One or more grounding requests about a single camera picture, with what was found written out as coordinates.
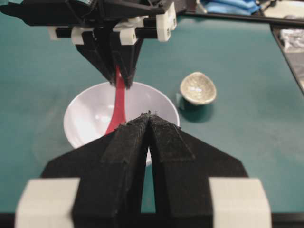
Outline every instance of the spoon handle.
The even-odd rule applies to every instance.
[[[111,133],[118,127],[119,124],[123,124],[126,122],[124,97],[125,97],[124,80],[120,74],[119,67],[116,66],[115,105],[114,105],[112,119],[110,121],[110,124],[105,134]]]

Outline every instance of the green table surface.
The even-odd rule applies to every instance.
[[[70,39],[50,41],[46,28],[2,14],[0,28],[0,212],[14,212],[26,182],[72,149],[63,130],[69,102],[105,79]],[[145,40],[135,80],[175,102],[195,71],[218,97],[179,110],[182,129],[240,159],[273,212],[304,211],[304,97],[269,26],[181,17],[169,42]],[[150,166],[142,211],[154,210]]]

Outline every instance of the white bowl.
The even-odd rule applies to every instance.
[[[77,95],[66,109],[64,130],[74,148],[85,145],[105,134],[111,121],[115,88],[108,82],[86,89]],[[132,120],[149,110],[177,126],[180,118],[174,104],[162,92],[138,82],[125,93],[126,120]],[[151,164],[148,152],[147,165]]]
[[[217,90],[210,78],[194,72],[184,78],[180,85],[182,96],[193,105],[206,105],[214,101]]]

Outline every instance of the black frame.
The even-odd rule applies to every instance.
[[[257,16],[257,15],[244,16],[244,15],[226,14],[226,13],[198,14],[198,13],[195,13],[192,11],[186,11],[183,15],[198,17],[198,18],[229,19],[229,20],[267,23],[267,24],[277,25],[277,26],[288,26],[288,28],[290,28],[290,29],[293,29],[293,28],[304,29],[304,20],[267,18],[267,17]]]
[[[273,228],[303,228],[304,213],[272,213],[271,214]],[[212,227],[212,216],[206,216],[206,227]],[[0,214],[0,223],[2,228],[14,228],[15,214],[3,213]],[[165,222],[163,218],[157,217],[153,213],[141,214],[131,227],[155,228],[161,227]]]

